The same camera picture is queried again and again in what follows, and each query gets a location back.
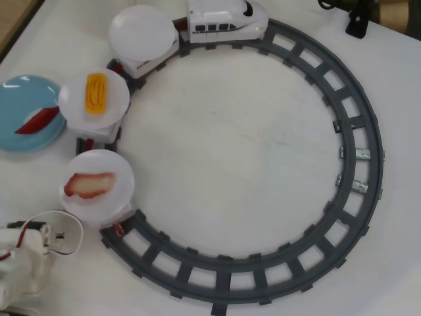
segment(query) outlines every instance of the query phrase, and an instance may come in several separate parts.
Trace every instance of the metal clip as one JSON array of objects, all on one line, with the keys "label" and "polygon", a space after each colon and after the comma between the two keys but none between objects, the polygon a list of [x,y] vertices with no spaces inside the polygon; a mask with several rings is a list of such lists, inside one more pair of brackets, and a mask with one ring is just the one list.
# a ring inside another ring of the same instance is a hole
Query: metal clip
[{"label": "metal clip", "polygon": [[116,234],[117,234],[118,237],[124,237],[124,235],[126,234],[124,232],[124,229],[122,228],[120,222],[117,222],[117,223],[112,224],[112,227],[114,228],[114,230],[115,230],[115,232],[116,232]]},{"label": "metal clip", "polygon": [[[340,186],[341,182],[342,182],[342,174],[339,174],[336,178],[336,183],[335,183],[336,186]],[[365,195],[367,193],[367,190],[368,190],[368,184],[367,183],[364,183],[364,182],[361,182],[361,181],[358,181],[358,180],[353,181],[353,186],[351,188],[352,192]]]},{"label": "metal clip", "polygon": [[[369,149],[363,149],[363,148],[355,148],[355,156],[357,160],[371,160],[371,151]],[[344,159],[345,158],[345,150],[343,147],[339,149],[339,158]],[[383,161],[386,161],[386,155],[383,150]]]}]

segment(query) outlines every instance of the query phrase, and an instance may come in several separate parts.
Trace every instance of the red wire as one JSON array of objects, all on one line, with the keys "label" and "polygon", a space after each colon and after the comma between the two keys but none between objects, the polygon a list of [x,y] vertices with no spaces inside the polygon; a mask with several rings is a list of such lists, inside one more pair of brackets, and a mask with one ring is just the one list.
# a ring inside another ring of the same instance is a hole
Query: red wire
[{"label": "red wire", "polygon": [[[29,222],[28,222],[28,223],[24,226],[24,228],[22,229],[22,232],[20,232],[20,235],[19,235],[19,240],[18,240],[18,243],[16,244],[16,248],[20,248],[20,247],[21,247],[22,242],[24,241],[25,232],[26,232],[26,230],[28,229],[28,226],[29,226],[30,222],[31,222],[31,221],[29,221]],[[3,261],[3,260],[5,260],[5,259],[9,258],[11,255],[12,255],[12,253],[11,253],[11,252],[8,252],[8,253],[6,253],[5,255],[0,256],[0,261]]]},{"label": "red wire", "polygon": [[85,148],[84,148],[84,151],[89,151],[89,150],[92,150],[92,147],[93,147],[93,139],[88,138],[88,139],[86,140],[86,143],[85,143]]}]

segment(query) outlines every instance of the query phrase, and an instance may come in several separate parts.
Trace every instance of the gray plastic track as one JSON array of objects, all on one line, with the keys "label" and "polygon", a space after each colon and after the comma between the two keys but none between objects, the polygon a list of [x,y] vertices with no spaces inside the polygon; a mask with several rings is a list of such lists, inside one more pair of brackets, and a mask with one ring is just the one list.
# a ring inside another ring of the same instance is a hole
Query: gray plastic track
[{"label": "gray plastic track", "polygon": [[[174,23],[185,22],[185,19],[174,21]],[[291,51],[273,43],[276,34],[280,34],[295,42]],[[334,122],[332,132],[341,133],[343,149],[341,158],[344,160],[341,180],[336,196],[332,201],[327,202],[324,208],[324,216],[316,224],[310,226],[303,234],[303,237],[293,244],[282,245],[277,251],[261,255],[259,253],[250,255],[248,258],[233,259],[220,255],[209,257],[200,254],[197,250],[184,248],[170,240],[170,237],[163,232],[156,231],[146,221],[145,215],[139,210],[137,213],[121,223],[125,233],[137,230],[151,245],[143,254],[134,252],[123,238],[117,236],[113,227],[101,231],[103,243],[106,247],[114,250],[129,266],[133,273],[139,277],[146,277],[154,283],[170,291],[171,295],[182,298],[189,298],[211,302],[214,304],[212,315],[225,315],[229,304],[260,303],[261,305],[271,303],[273,299],[288,294],[312,288],[319,278],[334,268],[339,268],[346,262],[345,258],[353,249],[359,239],[368,231],[368,223],[372,217],[377,201],[382,191],[382,174],[384,153],[377,118],[372,110],[363,88],[347,67],[328,49],[306,34],[285,25],[281,22],[270,20],[268,29],[263,39],[255,41],[231,41],[213,44],[190,43],[184,41],[180,36],[180,50],[173,57],[189,55],[192,49],[206,47],[214,49],[216,45],[231,45],[234,49],[241,49],[243,46],[254,47],[260,54],[273,54],[283,59],[288,67],[296,67],[305,73],[309,84],[316,85],[323,93],[323,101],[326,106],[334,110],[337,120]],[[304,59],[300,58],[304,49],[315,54],[322,60],[322,63],[314,68]],[[324,75],[333,71],[344,83],[344,87],[335,91]],[[342,104],[344,99],[352,97],[360,111],[358,117],[348,117]],[[368,137],[370,150],[370,178],[367,191],[364,194],[364,201],[357,216],[352,216],[344,211],[344,206],[353,189],[355,180],[356,163],[367,163],[358,161],[353,130],[365,128]],[[339,245],[333,246],[325,237],[336,221],[341,221],[349,227],[347,235]],[[304,270],[300,263],[299,256],[311,247],[316,246],[324,254],[324,259],[309,270]],[[160,252],[181,262],[180,270],[176,277],[155,268],[153,262]],[[292,278],[284,282],[268,285],[265,269],[286,263],[291,271]],[[194,267],[216,271],[215,288],[206,288],[190,284],[189,277]],[[249,290],[230,290],[232,273],[252,272],[255,279],[255,288]]]}]

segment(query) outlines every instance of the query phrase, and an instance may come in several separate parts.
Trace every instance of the wooden surface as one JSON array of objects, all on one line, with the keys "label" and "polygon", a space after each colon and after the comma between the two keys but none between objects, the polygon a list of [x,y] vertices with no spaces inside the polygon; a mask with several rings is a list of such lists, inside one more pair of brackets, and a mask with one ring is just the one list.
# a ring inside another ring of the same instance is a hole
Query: wooden surface
[{"label": "wooden surface", "polygon": [[13,37],[37,0],[0,0],[0,52]]},{"label": "wooden surface", "polygon": [[380,25],[396,32],[406,34],[409,21],[408,1],[380,3]]}]

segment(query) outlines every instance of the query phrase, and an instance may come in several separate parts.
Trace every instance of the white wire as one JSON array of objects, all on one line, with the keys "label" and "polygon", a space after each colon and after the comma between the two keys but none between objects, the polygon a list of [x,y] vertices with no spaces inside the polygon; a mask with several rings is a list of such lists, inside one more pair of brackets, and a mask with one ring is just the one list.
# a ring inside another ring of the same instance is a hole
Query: white wire
[{"label": "white wire", "polygon": [[78,244],[78,247],[76,247],[76,249],[73,251],[73,252],[70,252],[70,253],[60,253],[60,252],[58,252],[57,250],[50,250],[51,252],[54,252],[55,254],[57,254],[57,255],[61,255],[61,256],[67,256],[67,255],[73,255],[73,254],[75,254],[76,252],[78,252],[78,250],[80,249],[80,246],[82,245],[82,242],[83,242],[83,240],[84,240],[84,232],[85,232],[85,230],[84,230],[84,226],[83,226],[83,224],[82,224],[82,222],[81,222],[81,220],[78,218],[78,217],[76,217],[76,216],[74,216],[73,214],[70,214],[70,213],[68,213],[68,212],[66,212],[66,211],[61,211],[61,210],[58,210],[58,209],[53,209],[53,210],[50,210],[50,211],[45,211],[45,212],[42,212],[42,213],[40,213],[40,214],[37,214],[37,215],[35,215],[35,216],[33,216],[31,219],[28,219],[23,225],[22,225],[22,230],[24,230],[24,228],[25,228],[25,226],[26,225],[28,225],[30,222],[32,222],[34,219],[36,219],[37,217],[40,217],[40,216],[42,216],[42,215],[46,215],[46,214],[52,214],[52,213],[55,213],[55,214],[61,214],[61,215],[65,215],[65,216],[67,216],[67,217],[70,217],[71,219],[74,219],[77,223],[78,223],[78,225],[79,225],[79,228],[80,228],[80,240],[79,240],[79,244]]}]

